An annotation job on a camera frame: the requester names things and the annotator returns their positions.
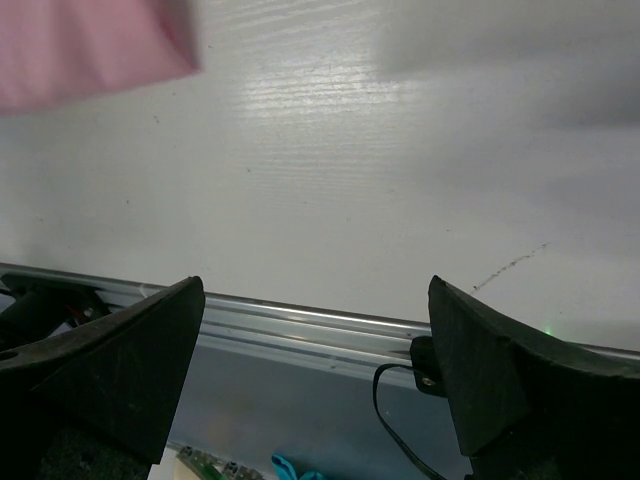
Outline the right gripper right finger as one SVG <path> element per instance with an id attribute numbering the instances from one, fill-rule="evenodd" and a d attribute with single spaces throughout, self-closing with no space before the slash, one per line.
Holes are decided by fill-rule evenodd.
<path id="1" fill-rule="evenodd" d="M 435 355 L 475 479 L 636 479 L 639 362 L 570 344 L 439 277 Z"/>

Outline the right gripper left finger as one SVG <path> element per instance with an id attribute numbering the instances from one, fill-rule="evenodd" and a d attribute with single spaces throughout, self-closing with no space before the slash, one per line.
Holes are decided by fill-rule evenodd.
<path id="1" fill-rule="evenodd" d="M 144 479 L 168 440 L 205 308 L 186 278 L 1 350 L 5 479 Z"/>

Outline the pink t shirt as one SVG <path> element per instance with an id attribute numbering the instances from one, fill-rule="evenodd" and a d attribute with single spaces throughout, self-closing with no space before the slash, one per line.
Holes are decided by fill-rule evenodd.
<path id="1" fill-rule="evenodd" d="M 1 112 L 192 75 L 200 69 L 191 1 L 4 1 Z"/>

